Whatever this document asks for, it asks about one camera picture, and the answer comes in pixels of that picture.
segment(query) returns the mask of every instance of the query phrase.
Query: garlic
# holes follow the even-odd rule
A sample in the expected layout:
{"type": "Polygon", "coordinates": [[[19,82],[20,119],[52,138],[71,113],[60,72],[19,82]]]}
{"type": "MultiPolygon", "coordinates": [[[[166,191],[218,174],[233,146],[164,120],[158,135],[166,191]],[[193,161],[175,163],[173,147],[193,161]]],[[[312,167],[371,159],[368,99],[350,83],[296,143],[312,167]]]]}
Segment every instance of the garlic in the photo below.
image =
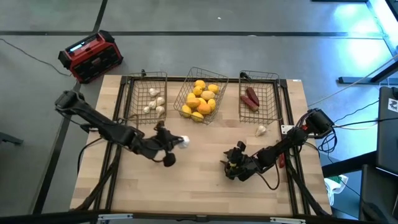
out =
{"type": "Polygon", "coordinates": [[[164,104],[165,100],[163,97],[158,97],[156,99],[156,106],[162,106],[164,104]]]}
{"type": "Polygon", "coordinates": [[[156,95],[158,95],[160,93],[160,90],[155,90],[154,88],[150,88],[148,90],[148,93],[151,97],[155,97],[156,95]]]}
{"type": "Polygon", "coordinates": [[[150,112],[150,108],[149,106],[144,107],[144,109],[142,110],[142,112],[144,112],[145,114],[150,112]]]}
{"type": "Polygon", "coordinates": [[[266,132],[266,130],[267,130],[266,127],[260,125],[256,130],[255,137],[262,136],[266,132]]]}
{"type": "Polygon", "coordinates": [[[157,106],[156,107],[156,113],[157,113],[157,118],[162,116],[162,114],[164,113],[164,107],[163,106],[157,106]]]}
{"type": "Polygon", "coordinates": [[[148,106],[150,109],[155,109],[156,108],[156,100],[149,102],[148,106]]]}

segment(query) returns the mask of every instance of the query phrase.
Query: red portable radio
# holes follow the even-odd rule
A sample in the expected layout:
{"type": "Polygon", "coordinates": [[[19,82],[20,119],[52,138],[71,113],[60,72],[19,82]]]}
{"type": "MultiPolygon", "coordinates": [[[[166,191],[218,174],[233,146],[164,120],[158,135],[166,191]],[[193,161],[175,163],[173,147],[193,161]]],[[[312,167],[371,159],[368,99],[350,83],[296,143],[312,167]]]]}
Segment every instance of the red portable radio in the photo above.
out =
{"type": "Polygon", "coordinates": [[[60,51],[58,59],[80,83],[89,83],[123,61],[114,38],[104,30],[60,51]]]}

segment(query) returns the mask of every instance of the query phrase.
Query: metal wire basket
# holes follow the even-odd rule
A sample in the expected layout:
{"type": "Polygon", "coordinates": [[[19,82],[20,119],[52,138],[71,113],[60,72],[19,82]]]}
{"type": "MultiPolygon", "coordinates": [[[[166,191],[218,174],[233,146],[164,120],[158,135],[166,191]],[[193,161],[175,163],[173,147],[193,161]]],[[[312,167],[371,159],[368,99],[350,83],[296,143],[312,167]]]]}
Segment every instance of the metal wire basket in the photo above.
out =
{"type": "Polygon", "coordinates": [[[243,70],[239,76],[239,120],[247,123],[271,124],[282,119],[278,114],[277,103],[281,102],[279,76],[276,73],[243,70]],[[253,112],[241,100],[246,88],[253,88],[259,98],[259,109],[253,112]]]}
{"type": "Polygon", "coordinates": [[[167,113],[167,73],[165,72],[145,72],[132,73],[129,76],[134,77],[130,82],[133,83],[131,93],[131,103],[129,109],[129,118],[132,122],[138,124],[156,124],[158,121],[164,121],[167,113]],[[149,89],[154,88],[160,93],[154,97],[149,94],[149,89]],[[149,102],[156,100],[158,97],[163,97],[165,103],[162,105],[165,109],[164,113],[158,118],[155,110],[150,110],[149,113],[144,113],[144,108],[148,106],[149,102]]]}
{"type": "Polygon", "coordinates": [[[194,87],[194,82],[197,80],[205,81],[206,86],[208,86],[210,84],[214,84],[214,85],[218,85],[218,87],[219,87],[219,92],[218,92],[218,94],[215,95],[215,98],[214,98],[214,100],[216,101],[215,110],[211,114],[204,115],[204,118],[202,120],[202,123],[210,124],[214,120],[214,118],[218,112],[218,109],[220,108],[221,100],[223,99],[224,92],[225,92],[226,86],[228,84],[229,78],[224,75],[220,75],[220,74],[217,74],[217,73],[214,73],[214,72],[202,69],[202,68],[192,67],[189,70],[189,73],[188,73],[187,77],[185,78],[185,81],[184,81],[184,83],[181,87],[181,90],[178,93],[177,99],[175,100],[175,103],[174,103],[174,109],[177,110],[181,116],[183,116],[184,114],[189,115],[189,114],[186,114],[185,112],[183,112],[181,108],[187,101],[187,95],[192,92],[193,87],[194,87]]]}

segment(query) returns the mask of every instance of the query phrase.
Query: concrete floor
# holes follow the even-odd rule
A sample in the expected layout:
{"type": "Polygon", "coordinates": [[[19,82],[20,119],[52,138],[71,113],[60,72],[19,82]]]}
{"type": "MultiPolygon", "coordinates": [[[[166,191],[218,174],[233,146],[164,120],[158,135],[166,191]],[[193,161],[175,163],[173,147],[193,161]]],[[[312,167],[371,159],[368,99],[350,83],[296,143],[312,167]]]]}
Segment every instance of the concrete floor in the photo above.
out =
{"type": "MultiPolygon", "coordinates": [[[[100,0],[32,0],[29,3],[0,0],[0,30],[91,31],[100,5],[100,0]]],[[[109,0],[101,29],[379,32],[363,3],[310,0],[109,0]]],[[[0,38],[68,73],[57,60],[58,51],[83,36],[5,35],[0,38]]],[[[237,77],[239,71],[245,69],[276,72],[281,78],[301,79],[308,103],[343,88],[336,84],[337,77],[363,77],[391,58],[385,42],[372,38],[116,36],[115,39],[124,63],[110,74],[128,74],[144,68],[184,76],[193,66],[230,77],[237,77]]],[[[54,111],[53,103],[63,90],[73,87],[75,80],[58,75],[47,65],[2,42],[0,74],[0,131],[25,140],[19,147],[0,145],[0,215],[22,215],[32,210],[61,122],[62,117],[54,111]]],[[[81,87],[87,102],[93,106],[101,82],[102,79],[98,79],[81,87]]],[[[377,100],[378,89],[378,86],[354,86],[316,106],[331,119],[338,119],[377,100]]],[[[340,123],[375,117],[377,105],[340,123]]],[[[337,130],[338,147],[331,157],[342,160],[375,150],[376,132],[376,128],[337,130]]],[[[86,137],[79,127],[70,125],[44,212],[69,209],[78,152],[85,145],[86,137]]],[[[348,185],[359,191],[358,180],[348,185]]],[[[343,202],[354,205],[358,201],[358,196],[352,196],[348,203],[343,202]]]]}

